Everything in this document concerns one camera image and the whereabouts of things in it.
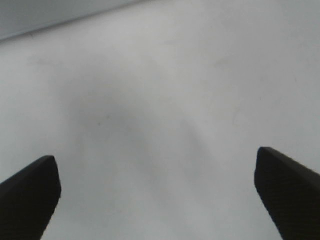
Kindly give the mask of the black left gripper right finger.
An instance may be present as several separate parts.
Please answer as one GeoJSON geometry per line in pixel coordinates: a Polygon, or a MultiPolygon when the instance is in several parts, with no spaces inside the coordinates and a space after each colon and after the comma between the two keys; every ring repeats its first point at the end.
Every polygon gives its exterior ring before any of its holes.
{"type": "Polygon", "coordinates": [[[318,173],[271,147],[260,147],[254,185],[282,239],[320,238],[318,173]]]}

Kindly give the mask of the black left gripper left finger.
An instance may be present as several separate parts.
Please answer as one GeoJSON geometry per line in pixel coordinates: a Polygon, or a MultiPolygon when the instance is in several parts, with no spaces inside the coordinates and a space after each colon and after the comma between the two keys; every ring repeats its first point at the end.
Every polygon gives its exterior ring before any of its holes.
{"type": "Polygon", "coordinates": [[[61,198],[54,156],[43,156],[0,185],[0,238],[40,240],[61,198]]]}

